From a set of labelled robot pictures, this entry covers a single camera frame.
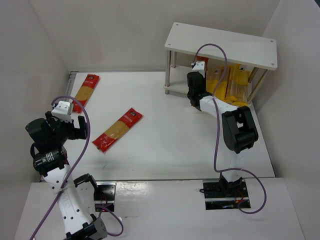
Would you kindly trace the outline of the red pasta bag barcode side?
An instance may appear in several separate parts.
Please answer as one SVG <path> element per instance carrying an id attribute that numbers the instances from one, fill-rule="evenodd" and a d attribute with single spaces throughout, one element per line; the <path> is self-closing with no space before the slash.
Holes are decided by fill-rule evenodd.
<path id="1" fill-rule="evenodd" d="M 207 69 L 208 69 L 208 61 L 209 59 L 207 57 L 202 57 L 202 56 L 197 56 L 196 57 L 196 62 L 197 61 L 205 61 L 205 64 L 206 64 L 206 73 L 207 73 Z"/>

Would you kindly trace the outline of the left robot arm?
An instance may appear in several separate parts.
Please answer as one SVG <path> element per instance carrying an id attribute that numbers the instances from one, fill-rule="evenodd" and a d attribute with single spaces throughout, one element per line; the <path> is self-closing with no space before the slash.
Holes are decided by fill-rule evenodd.
<path id="1" fill-rule="evenodd" d="M 73 119 L 62 120 L 47 111 L 45 118 L 38 118 L 25 129 L 33 140 L 30 155 L 34 169 L 43 176 L 52 189 L 64 223 L 67 240 L 102 240 L 107 237 L 103 220 L 96 216 L 94 201 L 81 198 L 77 187 L 90 182 L 97 185 L 91 175 L 84 174 L 73 180 L 64 144 L 67 140 L 89 140 L 88 125 L 83 116 L 78 117 L 79 127 Z"/>

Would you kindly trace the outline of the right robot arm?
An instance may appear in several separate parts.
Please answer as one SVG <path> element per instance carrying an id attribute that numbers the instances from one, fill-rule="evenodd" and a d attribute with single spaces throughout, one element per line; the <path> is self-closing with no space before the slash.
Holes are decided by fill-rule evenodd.
<path id="1" fill-rule="evenodd" d="M 219 173 L 220 190 L 230 196 L 241 186 L 244 153 L 259 138 L 252 112 L 247 106 L 237 107 L 213 97 L 199 72 L 187 74 L 187 85 L 191 105 L 217 120 L 213 169 Z"/>

